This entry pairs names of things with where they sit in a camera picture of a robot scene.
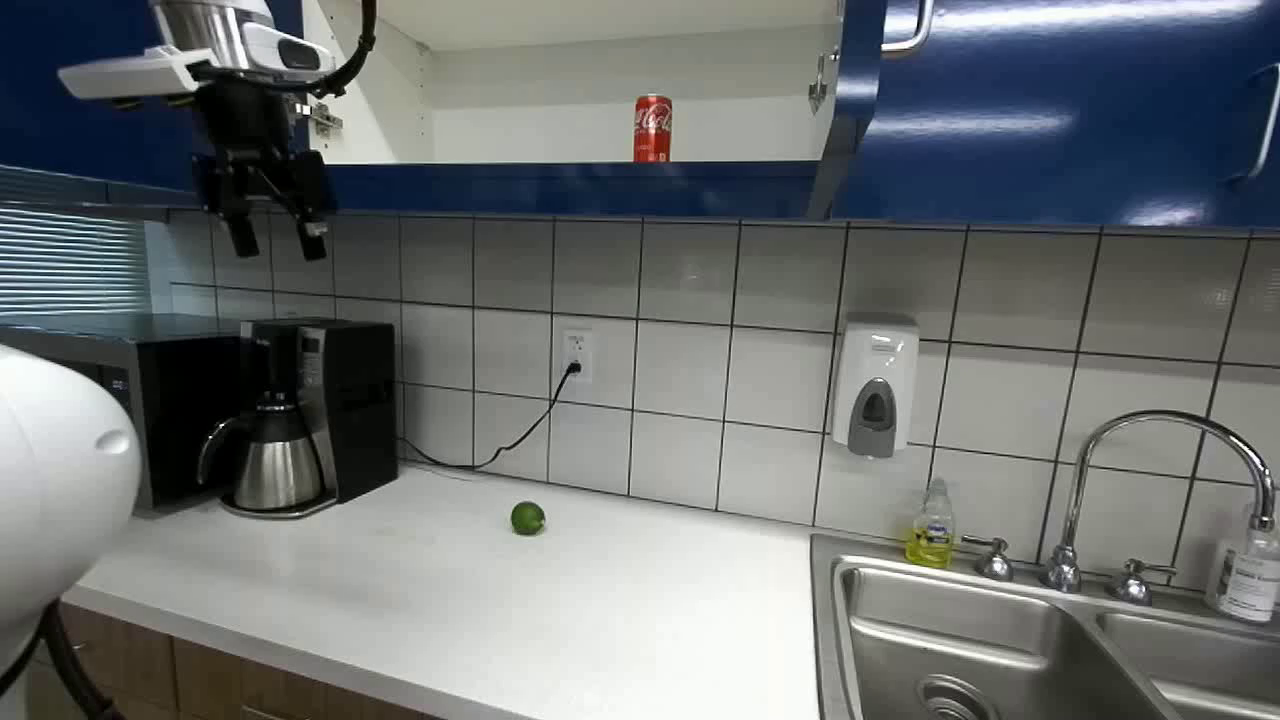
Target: coffee maker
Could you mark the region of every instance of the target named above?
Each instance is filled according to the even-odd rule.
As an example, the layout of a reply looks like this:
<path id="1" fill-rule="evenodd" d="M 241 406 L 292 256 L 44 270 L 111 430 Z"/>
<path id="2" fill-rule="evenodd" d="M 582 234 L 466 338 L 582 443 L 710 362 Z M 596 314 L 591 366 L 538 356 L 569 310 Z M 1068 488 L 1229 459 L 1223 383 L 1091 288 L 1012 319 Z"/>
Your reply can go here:
<path id="1" fill-rule="evenodd" d="M 245 411 L 200 454 L 232 512 L 308 518 L 396 482 L 391 325 L 272 319 L 241 340 Z"/>

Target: cabinet door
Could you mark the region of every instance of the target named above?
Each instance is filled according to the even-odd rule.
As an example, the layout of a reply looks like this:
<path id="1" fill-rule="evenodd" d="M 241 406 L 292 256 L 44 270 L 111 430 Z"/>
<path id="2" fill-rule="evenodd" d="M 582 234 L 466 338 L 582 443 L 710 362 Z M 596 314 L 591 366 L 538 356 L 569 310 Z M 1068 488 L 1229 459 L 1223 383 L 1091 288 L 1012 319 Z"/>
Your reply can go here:
<path id="1" fill-rule="evenodd" d="M 129 720 L 175 720 L 175 685 L 172 685 L 172 645 L 167 638 L 59 607 L 74 648 L 90 680 L 120 708 Z M 35 665 L 34 685 L 54 692 L 54 708 L 67 708 L 59 678 L 48 659 Z"/>
<path id="2" fill-rule="evenodd" d="M 893 0 L 889 38 L 916 0 Z M 1232 185 L 1280 0 L 936 0 L 880 68 L 837 216 L 942 226 L 1277 226 Z"/>
<path id="3" fill-rule="evenodd" d="M 180 720 L 423 720 L 292 671 L 175 645 Z"/>

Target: blue cabinet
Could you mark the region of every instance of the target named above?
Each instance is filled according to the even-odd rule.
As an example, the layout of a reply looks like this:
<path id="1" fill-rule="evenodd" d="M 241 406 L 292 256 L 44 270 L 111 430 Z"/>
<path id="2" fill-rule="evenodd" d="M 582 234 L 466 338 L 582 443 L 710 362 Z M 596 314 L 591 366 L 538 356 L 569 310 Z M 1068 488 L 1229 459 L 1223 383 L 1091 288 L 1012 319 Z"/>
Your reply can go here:
<path id="1" fill-rule="evenodd" d="M 1280 0 L 942 0 L 837 216 L 914 226 L 1280 226 L 1263 137 Z"/>

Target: wall tile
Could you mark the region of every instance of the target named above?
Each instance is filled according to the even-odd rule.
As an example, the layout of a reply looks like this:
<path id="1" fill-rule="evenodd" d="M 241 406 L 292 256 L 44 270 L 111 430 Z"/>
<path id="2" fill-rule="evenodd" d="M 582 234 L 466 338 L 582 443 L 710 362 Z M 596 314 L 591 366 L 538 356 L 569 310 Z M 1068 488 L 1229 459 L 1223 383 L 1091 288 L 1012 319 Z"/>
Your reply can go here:
<path id="1" fill-rule="evenodd" d="M 1059 463 L 1045 558 L 1059 543 L 1075 470 Z M 1173 564 L 1190 482 L 1091 470 L 1081 507 L 1081 568 L 1116 578 L 1123 561 Z"/>
<path id="2" fill-rule="evenodd" d="M 175 314 L 175 315 L 215 315 L 215 294 L 213 288 L 172 286 L 167 288 L 167 314 Z"/>
<path id="3" fill-rule="evenodd" d="M 1245 242 L 1110 235 L 1085 352 L 1218 362 Z"/>
<path id="4" fill-rule="evenodd" d="M 144 226 L 154 286 L 213 286 L 213 219 Z"/>
<path id="5" fill-rule="evenodd" d="M 1085 356 L 1068 407 L 1059 459 L 1075 459 L 1089 432 L 1138 407 L 1208 411 L 1211 366 Z M 1141 419 L 1116 430 L 1091 463 L 1193 476 L 1200 432 L 1190 423 Z"/>
<path id="6" fill-rule="evenodd" d="M 952 488 L 962 536 L 1004 536 L 1012 561 L 1037 561 L 1051 463 L 936 454 L 932 476 Z"/>
<path id="7" fill-rule="evenodd" d="M 402 286 L 406 301 L 476 306 L 476 226 L 471 219 L 406 219 Z"/>
<path id="8" fill-rule="evenodd" d="M 811 524 L 820 454 L 820 437 L 727 423 L 721 507 Z"/>
<path id="9" fill-rule="evenodd" d="M 1252 242 L 1229 340 L 1238 366 L 1280 366 L 1280 235 Z"/>
<path id="10" fill-rule="evenodd" d="M 832 340 L 810 334 L 734 334 L 727 419 L 823 430 Z"/>
<path id="11" fill-rule="evenodd" d="M 476 314 L 476 387 L 553 395 L 553 319 L 527 314 Z"/>
<path id="12" fill-rule="evenodd" d="M 213 230 L 213 280 L 215 288 L 272 288 L 272 226 L 258 226 L 258 256 L 238 256 L 224 226 Z"/>
<path id="13" fill-rule="evenodd" d="M 947 346 L 922 346 L 914 443 L 936 443 L 936 406 L 944 402 Z"/>
<path id="14" fill-rule="evenodd" d="M 737 325 L 837 328 L 844 230 L 748 226 L 737 288 Z"/>
<path id="15" fill-rule="evenodd" d="M 942 443 L 1051 459 L 1068 380 L 1064 352 L 956 347 Z"/>
<path id="16" fill-rule="evenodd" d="M 328 319 L 333 295 L 290 295 L 277 294 L 277 319 Z"/>
<path id="17" fill-rule="evenodd" d="M 847 230 L 844 319 L 906 315 L 947 340 L 965 230 Z"/>
<path id="18" fill-rule="evenodd" d="M 354 325 L 391 325 L 396 328 L 396 346 L 402 346 L 402 306 L 336 301 L 333 315 L 336 319 L 354 319 Z"/>
<path id="19" fill-rule="evenodd" d="M 305 260 L 292 219 L 272 216 L 272 288 L 277 294 L 333 294 L 333 245 L 324 260 Z"/>
<path id="20" fill-rule="evenodd" d="M 272 315 L 277 315 L 272 294 L 241 294 L 241 288 L 215 294 L 215 319 L 224 328 L 238 328 L 245 319 L 272 319 Z"/>
<path id="21" fill-rule="evenodd" d="M 1198 484 L 1193 507 L 1183 524 L 1183 541 L 1175 549 L 1175 579 L 1179 587 L 1206 587 L 1211 578 L 1211 558 L 1222 541 L 1238 541 L 1248 528 L 1252 488 L 1241 484 Z"/>
<path id="22" fill-rule="evenodd" d="M 640 226 L 555 226 L 555 314 L 637 315 Z"/>
<path id="23" fill-rule="evenodd" d="M 406 306 L 402 377 L 414 383 L 476 387 L 471 325 L 468 310 Z"/>
<path id="24" fill-rule="evenodd" d="M 476 406 L 471 391 L 402 383 L 406 437 L 441 463 L 476 459 Z"/>
<path id="25" fill-rule="evenodd" d="M 1280 470 L 1280 367 L 1223 367 L 1211 419 L 1256 443 Z M 1248 470 L 1222 440 L 1206 440 L 1200 476 L 1248 484 Z"/>
<path id="26" fill-rule="evenodd" d="M 640 325 L 637 407 L 724 418 L 727 328 Z"/>
<path id="27" fill-rule="evenodd" d="M 632 418 L 562 406 L 553 418 L 553 484 L 627 493 Z"/>
<path id="28" fill-rule="evenodd" d="M 640 315 L 727 325 L 734 286 L 734 226 L 646 226 Z"/>
<path id="29" fill-rule="evenodd" d="M 336 219 L 336 295 L 402 301 L 402 219 Z"/>
<path id="30" fill-rule="evenodd" d="M 956 340 L 1075 347 L 1095 234 L 968 234 Z"/>
<path id="31" fill-rule="evenodd" d="M 553 310 L 553 226 L 476 219 L 476 306 Z"/>
<path id="32" fill-rule="evenodd" d="M 853 532 L 861 541 L 900 543 L 909 520 L 922 512 L 928 459 L 928 450 L 906 450 L 893 459 L 867 459 L 828 440 L 818 524 Z"/>
<path id="33" fill-rule="evenodd" d="M 632 319 L 555 315 L 555 325 L 553 325 L 553 387 L 562 383 L 562 373 L 569 367 L 569 356 L 566 356 L 569 334 L 591 334 L 591 373 L 573 377 L 566 383 L 566 402 L 632 407 L 632 402 L 637 402 L 637 325 Z"/>
<path id="34" fill-rule="evenodd" d="M 721 423 L 637 418 L 632 493 L 668 506 L 716 507 Z"/>
<path id="35" fill-rule="evenodd" d="M 476 395 L 476 463 L 484 463 L 498 450 L 515 443 L 541 418 L 547 402 L 520 395 Z M 553 432 L 541 423 L 520 450 L 503 454 L 484 473 L 547 482 Z"/>

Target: kitchen faucet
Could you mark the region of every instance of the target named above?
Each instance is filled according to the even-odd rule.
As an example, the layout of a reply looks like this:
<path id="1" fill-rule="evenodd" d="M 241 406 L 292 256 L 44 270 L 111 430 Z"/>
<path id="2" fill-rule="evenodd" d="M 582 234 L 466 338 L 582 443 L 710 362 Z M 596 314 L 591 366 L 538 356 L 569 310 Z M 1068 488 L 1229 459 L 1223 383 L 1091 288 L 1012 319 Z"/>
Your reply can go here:
<path id="1" fill-rule="evenodd" d="M 1085 437 L 1081 443 L 1081 456 L 1075 456 L 1075 493 L 1073 493 L 1073 506 L 1068 506 L 1068 520 L 1064 520 L 1064 536 L 1045 568 L 1045 586 L 1050 587 L 1059 587 L 1059 594 L 1081 594 L 1081 554 L 1075 554 L 1075 524 L 1081 524 L 1081 507 L 1085 507 L 1085 482 L 1089 482 L 1089 459 L 1095 454 L 1095 443 L 1130 423 L 1130 419 L 1175 419 L 1175 423 L 1198 423 L 1206 430 L 1208 437 L 1223 440 L 1241 463 L 1248 470 L 1248 482 L 1252 482 L 1252 518 L 1248 524 L 1252 528 L 1277 528 L 1277 482 L 1268 473 L 1268 459 L 1263 454 L 1256 454 L 1241 432 L 1208 419 L 1208 418 L 1193 418 L 1193 411 L 1175 411 L 1175 407 L 1141 407 L 1141 411 L 1123 411 L 1123 418 L 1114 418 L 1110 423 L 1099 423 L 1095 432 Z"/>

